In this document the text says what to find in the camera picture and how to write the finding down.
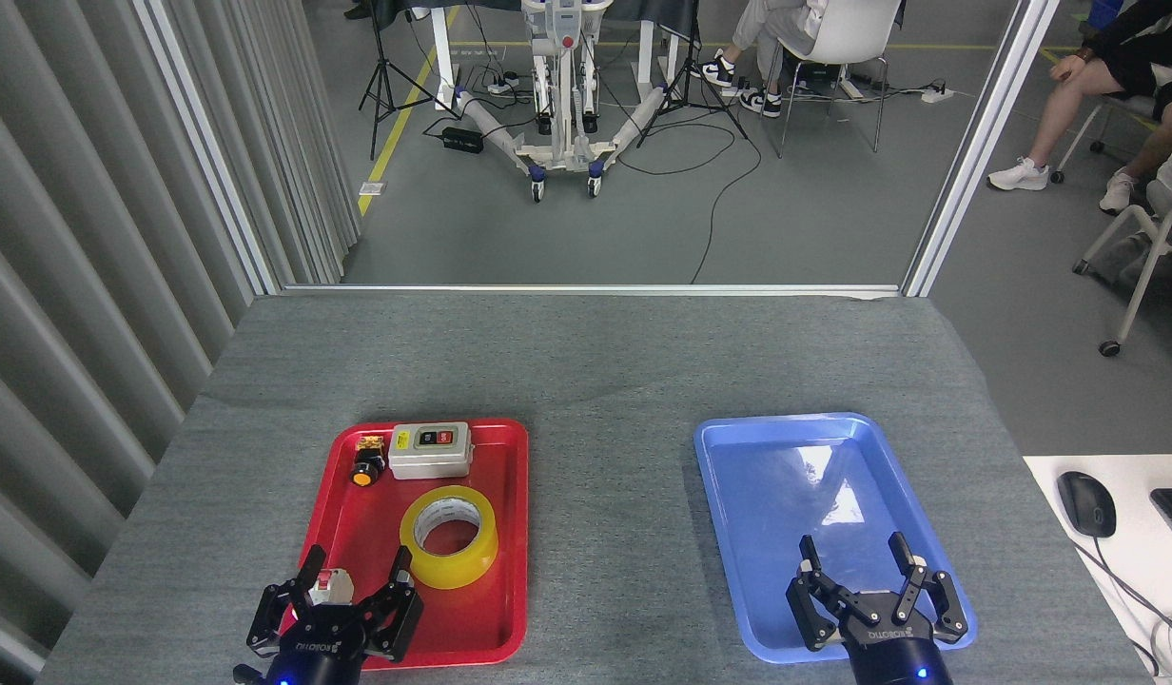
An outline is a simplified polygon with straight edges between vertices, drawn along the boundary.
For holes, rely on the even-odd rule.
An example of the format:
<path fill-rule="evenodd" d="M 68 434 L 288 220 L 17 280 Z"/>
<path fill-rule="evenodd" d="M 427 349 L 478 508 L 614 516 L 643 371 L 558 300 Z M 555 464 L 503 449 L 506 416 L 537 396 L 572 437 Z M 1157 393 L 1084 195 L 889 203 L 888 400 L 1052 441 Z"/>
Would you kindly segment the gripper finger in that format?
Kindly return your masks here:
<path fill-rule="evenodd" d="M 935 611 L 932 636 L 946 643 L 960 640 L 968 632 L 969 620 L 958 598 L 954 577 L 948 571 L 931 571 L 925 559 L 911 552 L 902 533 L 891 534 L 888 547 L 905 579 L 899 599 L 890 611 L 893 624 L 897 628 L 908 625 L 911 617 L 917 615 L 918 596 L 927 594 Z"/>
<path fill-rule="evenodd" d="M 413 552 L 400 547 L 391 574 L 377 594 L 357 602 L 354 619 L 361 628 L 361 655 L 404 662 L 421 619 L 424 603 L 411 574 Z"/>
<path fill-rule="evenodd" d="M 805 649 L 817 652 L 849 617 L 863 618 L 863 608 L 856 594 L 822 571 L 811 535 L 803 535 L 799 551 L 802 563 L 788 585 L 786 598 Z"/>
<path fill-rule="evenodd" d="M 297 620 L 308 617 L 312 604 L 309 590 L 316 585 L 316 577 L 323 568 L 326 552 L 321 545 L 311 545 L 299 574 L 281 585 L 264 588 L 254 620 L 247 635 L 247 646 L 260 657 L 272 657 L 279 651 L 282 619 L 294 613 Z"/>

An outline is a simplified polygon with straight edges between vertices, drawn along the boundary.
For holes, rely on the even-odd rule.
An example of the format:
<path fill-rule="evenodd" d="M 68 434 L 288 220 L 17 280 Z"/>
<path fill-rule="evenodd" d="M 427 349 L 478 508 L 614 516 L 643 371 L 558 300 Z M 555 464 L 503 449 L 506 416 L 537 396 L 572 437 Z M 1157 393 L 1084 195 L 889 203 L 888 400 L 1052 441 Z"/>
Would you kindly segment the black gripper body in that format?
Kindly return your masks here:
<path fill-rule="evenodd" d="M 950 684 L 927 616 L 912 608 L 899 623 L 898 594 L 857 594 L 839 618 L 849 666 L 859 684 Z"/>
<path fill-rule="evenodd" d="M 279 640 L 267 684 L 359 684 L 364 662 L 364 629 L 359 624 L 333 629 L 318 623 L 309 630 L 294 624 Z"/>

